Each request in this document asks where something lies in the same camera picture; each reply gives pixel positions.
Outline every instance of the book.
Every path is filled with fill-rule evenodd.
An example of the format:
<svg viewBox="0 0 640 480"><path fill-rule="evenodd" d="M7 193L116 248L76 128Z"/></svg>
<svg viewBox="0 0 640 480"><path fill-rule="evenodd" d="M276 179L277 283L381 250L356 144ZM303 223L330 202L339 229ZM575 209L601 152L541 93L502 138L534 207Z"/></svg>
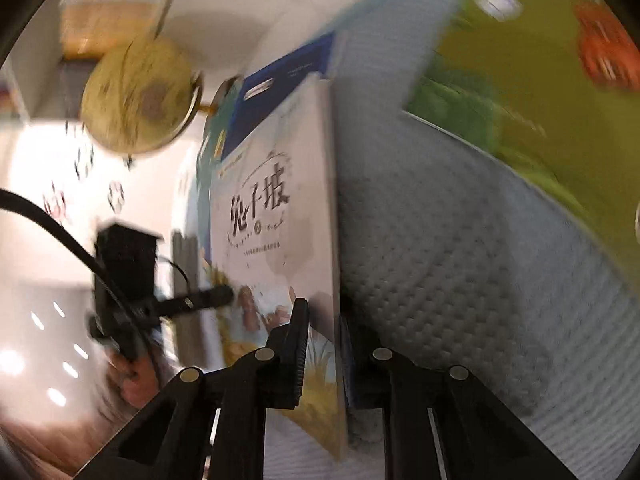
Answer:
<svg viewBox="0 0 640 480"><path fill-rule="evenodd" d="M318 72L326 76L334 39L333 32L320 36L251 74L242 82L241 99L233 111L223 139L222 159L236 149L309 73Z"/></svg>
<svg viewBox="0 0 640 480"><path fill-rule="evenodd" d="M287 77L289 69L270 78ZM242 104L261 96L273 110L216 167L210 256L214 281L236 292L234 304L217 311L228 366L288 322L296 297L307 299L312 326L302 397L283 414L340 458L346 421L334 345L338 266L327 85L310 72L275 98L276 83L240 92Z"/></svg>
<svg viewBox="0 0 640 480"><path fill-rule="evenodd" d="M141 34L159 34L172 0L62 0L64 58L100 59Z"/></svg>
<svg viewBox="0 0 640 480"><path fill-rule="evenodd" d="M603 0L460 0L404 108L509 166L640 292L640 52Z"/></svg>

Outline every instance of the gray textured fabric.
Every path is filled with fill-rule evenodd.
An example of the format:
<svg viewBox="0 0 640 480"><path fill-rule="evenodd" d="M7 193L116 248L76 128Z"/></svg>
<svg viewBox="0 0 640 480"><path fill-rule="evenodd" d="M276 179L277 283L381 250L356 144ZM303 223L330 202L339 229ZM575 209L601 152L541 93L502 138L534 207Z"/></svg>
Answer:
<svg viewBox="0 0 640 480"><path fill-rule="evenodd" d="M342 288L392 348L477 374L580 480L616 478L640 442L638 302L562 208L402 113L453 1L337 22Z"/></svg>

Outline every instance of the person's hand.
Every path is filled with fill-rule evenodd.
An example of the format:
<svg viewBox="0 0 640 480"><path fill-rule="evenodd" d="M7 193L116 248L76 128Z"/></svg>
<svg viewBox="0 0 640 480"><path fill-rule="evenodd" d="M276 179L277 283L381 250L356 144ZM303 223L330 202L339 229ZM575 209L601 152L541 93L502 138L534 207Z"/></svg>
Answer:
<svg viewBox="0 0 640 480"><path fill-rule="evenodd" d="M131 363L115 350L110 350L108 358L110 367L119 376L114 380L120 385L122 398L131 406L140 409L156 396L158 381L147 354Z"/></svg>

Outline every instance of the black cable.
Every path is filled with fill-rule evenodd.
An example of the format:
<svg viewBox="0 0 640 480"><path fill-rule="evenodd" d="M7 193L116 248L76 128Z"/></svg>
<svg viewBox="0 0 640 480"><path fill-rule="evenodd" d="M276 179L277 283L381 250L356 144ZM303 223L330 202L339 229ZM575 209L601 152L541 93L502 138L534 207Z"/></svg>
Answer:
<svg viewBox="0 0 640 480"><path fill-rule="evenodd" d="M191 282L189 281L189 279L187 278L187 273L184 272L182 270L182 268L176 264L175 262L171 261L169 258L167 258L166 256L162 256L161 254L158 254L158 256L156 256L156 260L158 260L159 262L164 262L166 264L171 265L175 270L177 270L178 272L180 272L180 274L182 275L182 277L184 278L184 283L187 285L187 294L191 294Z"/></svg>
<svg viewBox="0 0 640 480"><path fill-rule="evenodd" d="M46 214L42 209L36 206L33 202L16 195L6 189L0 189L0 209L16 213L20 216L31 220L34 224L42 227L47 233L53 236L59 241L66 249L68 249L73 256L85 264L88 269L95 274L96 278L104 285L105 290L113 298L113 301L122 309L122 311L129 318L131 324L138 332L138 335L142 338L142 343L145 346L145 351L149 355L151 365L158 381L158 389L162 388L162 374L158 362L154 356L153 347L148 335L140 326L138 318L134 314L133 310L129 306L124 294L120 291L118 286L113 283L113 280L109 277L107 272L100 266L100 263L91 256L84 247L80 245L75 238L73 238L65 228L63 228L58 222Z"/></svg>

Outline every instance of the black clamp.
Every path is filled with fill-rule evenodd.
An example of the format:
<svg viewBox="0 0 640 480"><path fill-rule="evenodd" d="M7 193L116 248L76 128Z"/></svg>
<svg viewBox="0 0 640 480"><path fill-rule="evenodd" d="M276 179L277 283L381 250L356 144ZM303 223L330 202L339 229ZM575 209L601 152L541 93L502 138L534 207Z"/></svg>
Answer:
<svg viewBox="0 0 640 480"><path fill-rule="evenodd" d="M292 410L302 394L308 304L264 348L229 368L185 368L76 475L78 480L262 480L267 408ZM210 434L220 410L216 438Z"/></svg>
<svg viewBox="0 0 640 480"><path fill-rule="evenodd" d="M383 409L386 480L576 480L467 368L417 367L340 322L348 405Z"/></svg>
<svg viewBox="0 0 640 480"><path fill-rule="evenodd" d="M90 337L113 346L129 361L138 357L140 330L148 335L160 328L163 317L173 319L204 308L219 308L231 304L234 298L231 287L219 285L158 300L154 295L158 240L153 234L118 223L98 231L96 238L95 257L118 285L130 313L120 309L101 280L95 279L95 314L88 316L87 330Z"/></svg>

